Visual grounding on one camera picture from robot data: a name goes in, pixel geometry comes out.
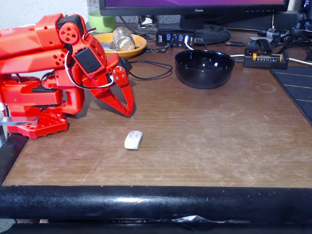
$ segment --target wooden desk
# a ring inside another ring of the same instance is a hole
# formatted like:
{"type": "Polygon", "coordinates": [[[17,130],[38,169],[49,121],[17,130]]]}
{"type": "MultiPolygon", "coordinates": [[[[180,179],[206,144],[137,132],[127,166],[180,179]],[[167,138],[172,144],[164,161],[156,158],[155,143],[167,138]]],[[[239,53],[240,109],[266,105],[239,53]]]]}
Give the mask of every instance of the wooden desk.
{"type": "MultiPolygon", "coordinates": [[[[232,31],[232,41],[255,33],[232,31]]],[[[229,55],[241,47],[215,47],[229,55]]],[[[182,49],[137,58],[170,63],[182,49]]],[[[290,57],[304,59],[301,48],[290,57]]],[[[163,72],[134,64],[138,76],[163,72]]],[[[312,188],[312,127],[268,69],[234,67],[215,90],[182,84],[175,73],[131,80],[132,117],[112,112],[86,92],[67,132],[29,140],[4,185],[164,185],[312,188]],[[132,130],[144,134],[138,151],[124,148],[132,130]]]]}

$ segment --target mouse pad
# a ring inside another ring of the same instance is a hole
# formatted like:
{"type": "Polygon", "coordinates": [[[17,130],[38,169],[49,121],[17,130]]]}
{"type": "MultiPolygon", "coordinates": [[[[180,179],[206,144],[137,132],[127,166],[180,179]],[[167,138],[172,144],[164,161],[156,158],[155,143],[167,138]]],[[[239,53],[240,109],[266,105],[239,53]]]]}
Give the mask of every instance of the mouse pad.
{"type": "Polygon", "coordinates": [[[312,67],[288,67],[270,71],[312,125],[312,67]]]}

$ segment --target purple screen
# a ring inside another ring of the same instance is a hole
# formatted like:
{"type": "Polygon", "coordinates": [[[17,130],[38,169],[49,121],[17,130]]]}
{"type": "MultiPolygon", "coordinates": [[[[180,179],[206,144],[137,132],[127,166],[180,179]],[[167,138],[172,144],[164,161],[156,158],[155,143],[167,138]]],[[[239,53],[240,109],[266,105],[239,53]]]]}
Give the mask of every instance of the purple screen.
{"type": "Polygon", "coordinates": [[[106,7],[283,4],[284,0],[106,0],[106,7]]]}

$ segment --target yellow battery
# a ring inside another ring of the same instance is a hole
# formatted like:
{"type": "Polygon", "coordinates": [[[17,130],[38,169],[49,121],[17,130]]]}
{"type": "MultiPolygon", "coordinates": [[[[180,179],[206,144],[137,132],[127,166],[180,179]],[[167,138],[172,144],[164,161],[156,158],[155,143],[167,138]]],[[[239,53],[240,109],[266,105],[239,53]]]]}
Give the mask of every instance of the yellow battery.
{"type": "Polygon", "coordinates": [[[282,62],[282,59],[283,59],[282,55],[253,53],[253,61],[258,61],[258,62],[282,62]]]}

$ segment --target red robot arm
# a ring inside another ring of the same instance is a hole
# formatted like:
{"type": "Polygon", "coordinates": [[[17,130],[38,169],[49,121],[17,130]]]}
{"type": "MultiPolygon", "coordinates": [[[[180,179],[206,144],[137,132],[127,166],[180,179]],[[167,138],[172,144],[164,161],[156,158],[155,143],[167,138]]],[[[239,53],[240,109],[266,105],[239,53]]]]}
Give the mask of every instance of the red robot arm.
{"type": "Polygon", "coordinates": [[[82,109],[83,89],[130,116],[134,106],[130,69],[117,53],[105,56],[79,15],[45,16],[36,25],[0,31],[0,102],[13,117],[39,117],[37,125],[8,126],[8,131],[37,138],[67,130],[65,116],[82,109]],[[49,69],[54,71],[43,81],[22,77],[20,82],[11,75],[49,69]],[[115,84],[124,94],[126,107],[110,90],[115,84]]]}

